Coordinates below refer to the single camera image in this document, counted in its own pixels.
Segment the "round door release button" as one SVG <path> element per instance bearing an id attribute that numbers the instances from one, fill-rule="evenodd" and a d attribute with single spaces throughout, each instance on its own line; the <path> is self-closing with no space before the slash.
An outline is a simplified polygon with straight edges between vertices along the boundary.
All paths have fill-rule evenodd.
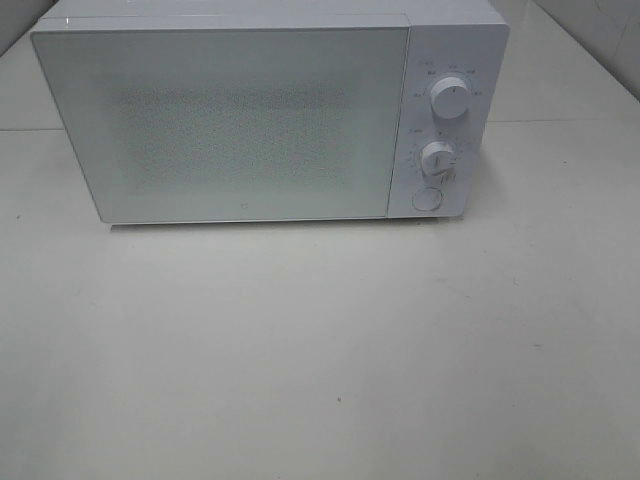
<path id="1" fill-rule="evenodd" d="M 412 198 L 413 207 L 418 211 L 430 212 L 440 208 L 443 193 L 435 187 L 426 187 L 417 191 Z"/>

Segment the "white timer knob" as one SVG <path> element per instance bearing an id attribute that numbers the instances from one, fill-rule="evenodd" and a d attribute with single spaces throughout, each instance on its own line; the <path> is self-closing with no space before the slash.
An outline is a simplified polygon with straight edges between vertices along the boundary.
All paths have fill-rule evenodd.
<path id="1" fill-rule="evenodd" d="M 419 160 L 426 176 L 437 176 L 455 166 L 457 155 L 450 143 L 433 141 L 421 149 Z"/>

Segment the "white microwave door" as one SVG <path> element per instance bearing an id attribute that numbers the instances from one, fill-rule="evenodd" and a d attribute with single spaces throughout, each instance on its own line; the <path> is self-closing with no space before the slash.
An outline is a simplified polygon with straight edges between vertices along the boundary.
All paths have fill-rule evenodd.
<path id="1" fill-rule="evenodd" d="M 38 32 L 101 220 L 386 214 L 404 28 Z"/>

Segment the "white microwave oven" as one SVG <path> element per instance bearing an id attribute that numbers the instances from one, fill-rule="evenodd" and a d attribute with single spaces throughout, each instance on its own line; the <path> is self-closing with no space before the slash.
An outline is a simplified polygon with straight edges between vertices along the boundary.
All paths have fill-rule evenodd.
<path id="1" fill-rule="evenodd" d="M 486 1 L 60 1 L 35 24 L 38 32 L 258 31 L 404 28 L 408 32 L 394 163 L 386 214 L 377 218 L 457 217 L 465 209 L 510 29 Z M 437 117 L 429 91 L 449 74 L 471 88 L 468 110 Z M 421 169 L 421 149 L 450 143 L 454 167 L 437 176 Z M 413 207 L 426 187 L 443 193 L 439 209 Z"/>

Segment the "white upper microwave knob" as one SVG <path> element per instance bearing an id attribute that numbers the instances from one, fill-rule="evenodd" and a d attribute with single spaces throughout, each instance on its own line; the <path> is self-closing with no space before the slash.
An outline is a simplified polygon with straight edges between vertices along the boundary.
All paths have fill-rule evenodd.
<path id="1" fill-rule="evenodd" d="M 437 80 L 429 91 L 434 114 L 445 120 L 463 115 L 469 108 L 471 88 L 459 74 L 449 74 Z"/>

